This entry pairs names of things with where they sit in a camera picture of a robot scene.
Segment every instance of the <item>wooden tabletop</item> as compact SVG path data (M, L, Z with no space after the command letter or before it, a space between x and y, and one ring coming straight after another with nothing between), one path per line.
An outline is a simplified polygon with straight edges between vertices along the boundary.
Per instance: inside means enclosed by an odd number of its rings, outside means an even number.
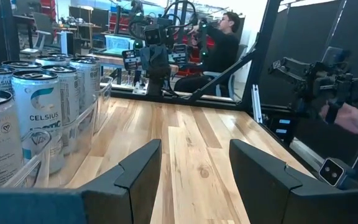
M101 63L124 66L124 62L120 57L97 55L97 54L88 54L88 56L99 58ZM177 65L170 65L170 66L171 66L171 73L177 73L179 71L179 67Z
M233 138L311 176L246 113L117 98L67 187L91 181L151 139L161 139L162 167L151 223L249 223L229 160Z

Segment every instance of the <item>metal bracket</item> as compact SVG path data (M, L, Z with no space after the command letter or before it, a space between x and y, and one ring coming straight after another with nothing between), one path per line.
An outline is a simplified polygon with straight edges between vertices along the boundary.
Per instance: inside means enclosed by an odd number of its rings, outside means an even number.
M254 110L254 120L259 124L263 124L262 110L260 109L258 85L252 85L251 94L252 94L252 109Z

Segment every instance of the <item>black metal frame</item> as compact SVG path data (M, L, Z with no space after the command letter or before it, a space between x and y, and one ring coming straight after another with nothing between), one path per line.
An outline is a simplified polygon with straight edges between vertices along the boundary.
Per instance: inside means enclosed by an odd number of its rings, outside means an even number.
M252 49L245 57L240 61L236 62L233 66L222 72L220 76L211 80L206 86L195 91L191 96L186 98L175 98L170 95L163 96L149 96L149 95L135 95L129 90L123 90L120 88L112 88L111 96L128 98L134 100L145 100L145 101L156 101L161 103L173 103L190 106L204 106L210 108L219 108L225 110L236 110L236 111L250 111L252 108L251 89L253 84L258 84L261 75L262 67L265 62L265 56L269 48L270 38L272 36L273 27L277 17L278 7L280 6L281 0L268 0L262 25L260 28L259 36L255 43L254 49ZM182 8L182 18L186 16L186 4ZM243 67L245 64L252 61L250 66L249 75L247 77L247 83L244 89L242 100L235 101L224 101L219 99L206 99L202 96L211 88L214 88L222 80L229 78L234 72Z

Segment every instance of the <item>dark hair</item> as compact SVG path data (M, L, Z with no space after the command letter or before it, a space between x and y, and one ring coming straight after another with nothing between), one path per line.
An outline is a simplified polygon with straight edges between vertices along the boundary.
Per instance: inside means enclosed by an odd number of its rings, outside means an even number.
M234 22L233 26L231 26L231 30L233 32L237 32L237 30L239 30L239 28L240 28L240 17L239 17L239 15L237 15L237 13L235 13L235 12L227 12L227 13L225 13L223 15L227 15L229 20Z

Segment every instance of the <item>person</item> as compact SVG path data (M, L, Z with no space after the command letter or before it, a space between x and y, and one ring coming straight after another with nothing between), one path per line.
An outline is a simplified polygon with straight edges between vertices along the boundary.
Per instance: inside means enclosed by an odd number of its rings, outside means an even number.
M227 12L223 15L219 28L211 25L207 27L207 34L214 40L215 46L209 51L208 58L204 59L202 69L209 72L224 72L236 62L237 51L239 49L239 40L234 35L239 29L240 18L234 12ZM199 26L194 26L189 34L198 33ZM193 45L197 45L195 39L192 40ZM174 87L175 91L193 93L209 83L213 77L206 75L193 75L179 79ZM229 78L221 82L222 96L228 96ZM215 95L215 88L206 93L207 95Z
M328 112L328 105L324 105L321 108L320 116L325 119ZM343 106L338 110L336 119L334 122L341 128L349 131L353 134L358 134L358 109L354 106L344 103Z

